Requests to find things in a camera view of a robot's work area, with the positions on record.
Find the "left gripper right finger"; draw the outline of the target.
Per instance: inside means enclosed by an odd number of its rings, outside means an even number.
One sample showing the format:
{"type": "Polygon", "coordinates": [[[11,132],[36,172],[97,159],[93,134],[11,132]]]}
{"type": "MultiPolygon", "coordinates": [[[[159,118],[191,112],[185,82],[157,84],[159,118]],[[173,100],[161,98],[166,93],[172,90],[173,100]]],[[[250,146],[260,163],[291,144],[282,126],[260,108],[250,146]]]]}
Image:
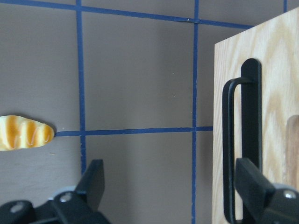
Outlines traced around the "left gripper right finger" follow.
{"type": "Polygon", "coordinates": [[[248,158],[236,160],[235,190],[254,224],[299,222],[299,192],[290,185],[271,183],[248,158]]]}

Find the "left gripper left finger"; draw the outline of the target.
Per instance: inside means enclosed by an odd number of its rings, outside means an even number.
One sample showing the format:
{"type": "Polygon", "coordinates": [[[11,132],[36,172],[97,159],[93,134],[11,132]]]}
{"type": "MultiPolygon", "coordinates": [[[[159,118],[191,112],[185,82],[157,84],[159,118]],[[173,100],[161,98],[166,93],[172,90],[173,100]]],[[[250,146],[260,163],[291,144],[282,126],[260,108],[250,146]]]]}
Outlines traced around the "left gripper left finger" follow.
{"type": "Polygon", "coordinates": [[[57,194],[36,208],[27,200],[0,206],[2,224],[108,224],[98,211],[105,189],[103,160],[92,160],[72,191],[57,194]]]}

